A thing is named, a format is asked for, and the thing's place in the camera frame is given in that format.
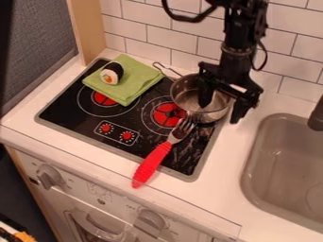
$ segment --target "red burner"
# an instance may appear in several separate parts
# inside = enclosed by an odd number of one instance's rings
[[[101,127],[101,129],[102,129],[103,131],[105,131],[105,132],[109,132],[109,131],[111,130],[111,126],[110,126],[110,125],[103,125],[103,126]]]
[[[99,104],[99,105],[103,105],[103,106],[114,106],[115,104],[117,104],[115,101],[113,101],[112,99],[101,95],[98,92],[95,92],[94,95],[94,101]]]
[[[157,106],[153,112],[155,122],[166,128],[173,128],[185,115],[186,111],[173,102],[163,103]]]
[[[129,139],[131,139],[131,138],[132,138],[132,134],[131,134],[131,132],[128,132],[128,131],[124,132],[124,133],[122,134],[122,138],[123,138],[124,140],[129,140]]]

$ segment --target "subway tile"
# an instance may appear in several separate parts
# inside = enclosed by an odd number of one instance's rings
[[[120,0],[100,0],[101,12],[115,17],[121,17]]]
[[[177,66],[179,68],[197,72],[198,63],[201,61],[205,61],[209,63],[218,63],[217,60],[212,60],[204,57],[199,57],[196,55],[183,53],[177,50],[172,50],[172,65]]]
[[[280,75],[251,71],[250,77],[264,89],[264,93],[276,93],[281,85]]]
[[[204,57],[220,60],[222,42],[199,37],[197,54]]]
[[[321,72],[321,76],[319,77],[318,83],[323,84],[323,70]]]
[[[310,0],[307,8],[323,11],[323,1],[322,0]]]
[[[271,28],[323,38],[323,12],[270,4],[267,19]]]
[[[264,52],[258,51],[255,61],[256,67],[260,66],[263,61]],[[268,63],[264,70],[291,78],[299,78],[316,82],[321,68],[322,64],[317,62],[269,52]]]
[[[106,32],[140,41],[146,40],[145,25],[110,16],[102,16],[102,18]]]
[[[168,0],[168,6],[170,9],[177,9],[177,10],[198,13],[200,1],[201,0]],[[156,5],[156,6],[161,6],[162,0],[146,0],[146,3]]]
[[[262,39],[267,50],[289,55],[297,35],[274,29],[267,29]]]
[[[126,39],[127,52],[129,54],[147,58],[153,61],[170,64],[170,49],[156,46],[150,43],[143,43]]]
[[[293,78],[284,78],[280,94],[317,102],[323,94],[323,86]]]
[[[323,62],[323,40],[298,35],[293,56]]]
[[[170,18],[162,8],[122,0],[124,18],[150,24],[153,26],[170,27]]]
[[[204,11],[205,9],[208,9],[209,7],[210,7],[210,4],[207,1],[202,0],[201,12]],[[218,7],[210,16],[224,19],[224,14],[225,14],[225,9],[223,7]]]
[[[106,47],[125,52],[125,38],[113,34],[105,33]]]
[[[305,8],[307,0],[270,0],[269,2]]]
[[[206,18],[203,22],[198,24],[185,23],[174,21],[173,29],[182,31],[185,33],[190,33],[202,37],[208,37],[216,40],[224,40],[224,24],[221,19]]]
[[[182,50],[193,54],[196,52],[196,36],[179,33],[160,27],[148,27],[148,41],[150,43]]]

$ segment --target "stove knob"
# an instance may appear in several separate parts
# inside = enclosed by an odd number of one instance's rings
[[[102,129],[102,131],[104,131],[104,132],[109,132],[109,131],[111,130],[111,125],[108,125],[108,124],[103,125],[103,126],[101,127],[101,129]]]
[[[143,209],[139,213],[134,226],[153,237],[159,237],[162,230],[166,228],[166,222],[159,214]]]
[[[124,133],[122,134],[122,138],[123,138],[124,140],[130,140],[130,139],[132,138],[132,133],[131,133],[131,132],[129,132],[129,131],[126,131],[126,132],[124,132]]]
[[[49,190],[54,185],[65,183],[58,170],[48,164],[42,164],[39,167],[37,170],[37,178],[41,181],[43,188],[46,190]]]

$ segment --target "cable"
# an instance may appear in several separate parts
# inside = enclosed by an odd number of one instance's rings
[[[203,11],[202,13],[200,14],[197,14],[196,17],[188,17],[188,16],[184,16],[184,15],[177,15],[177,14],[174,14],[169,6],[168,6],[168,2],[167,0],[161,0],[161,3],[162,3],[162,7],[163,9],[165,10],[165,12],[168,14],[169,17],[171,17],[172,19],[174,20],[177,20],[177,21],[181,21],[181,22],[189,22],[189,23],[200,23],[202,22],[208,15],[210,15],[211,13],[213,13],[217,7],[215,6],[211,6],[209,7],[208,9],[206,9],[205,11]]]
[[[268,51],[267,49],[265,48],[264,44],[262,43],[261,40],[259,40],[258,42],[258,45],[261,47],[262,51],[264,52],[264,60],[263,60],[263,64],[259,67],[259,68],[256,68],[254,62],[253,62],[253,59],[250,57],[250,61],[251,61],[251,67],[253,70],[259,72],[261,70],[264,69],[264,67],[266,66],[267,62],[268,62]]]

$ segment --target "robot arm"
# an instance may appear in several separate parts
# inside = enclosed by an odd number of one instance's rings
[[[264,91],[249,76],[251,69],[260,71],[267,62],[267,51],[261,42],[268,28],[266,13],[268,0],[206,0],[211,6],[196,17],[174,14],[167,0],[161,0],[166,13],[174,20],[199,23],[218,7],[225,8],[222,56],[219,65],[205,62],[199,64],[200,93],[199,105],[206,107],[212,100],[214,90],[226,93],[236,99],[230,122],[235,124],[250,108],[255,108],[260,94]],[[265,53],[263,64],[256,68],[253,60],[259,46]],[[231,84],[243,87],[240,92]]]

